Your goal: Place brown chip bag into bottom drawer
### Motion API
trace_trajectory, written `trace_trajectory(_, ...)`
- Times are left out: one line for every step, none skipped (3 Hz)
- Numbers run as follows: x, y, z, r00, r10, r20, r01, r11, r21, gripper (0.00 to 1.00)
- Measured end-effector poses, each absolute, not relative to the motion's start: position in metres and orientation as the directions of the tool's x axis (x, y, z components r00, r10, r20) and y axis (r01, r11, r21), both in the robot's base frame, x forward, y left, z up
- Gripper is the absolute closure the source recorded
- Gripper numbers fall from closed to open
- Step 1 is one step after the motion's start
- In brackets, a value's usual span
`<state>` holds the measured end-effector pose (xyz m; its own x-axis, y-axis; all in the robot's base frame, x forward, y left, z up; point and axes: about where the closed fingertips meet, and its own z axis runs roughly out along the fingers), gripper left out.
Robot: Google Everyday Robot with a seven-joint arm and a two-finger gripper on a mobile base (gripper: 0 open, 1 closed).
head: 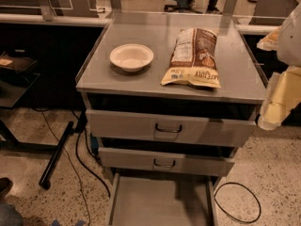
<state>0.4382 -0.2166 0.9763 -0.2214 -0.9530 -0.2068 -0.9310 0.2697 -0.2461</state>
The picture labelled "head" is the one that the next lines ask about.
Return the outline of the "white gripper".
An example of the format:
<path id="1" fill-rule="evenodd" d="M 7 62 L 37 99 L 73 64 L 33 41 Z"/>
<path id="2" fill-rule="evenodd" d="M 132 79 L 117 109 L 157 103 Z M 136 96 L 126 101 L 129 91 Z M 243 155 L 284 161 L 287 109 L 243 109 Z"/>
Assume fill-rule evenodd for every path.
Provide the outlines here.
<path id="1" fill-rule="evenodd" d="M 291 66 L 283 73 L 273 73 L 261 106 L 258 126 L 275 130 L 301 103 L 301 4 L 285 19 L 281 28 L 257 43 L 263 51 L 276 51 L 277 58 Z"/>

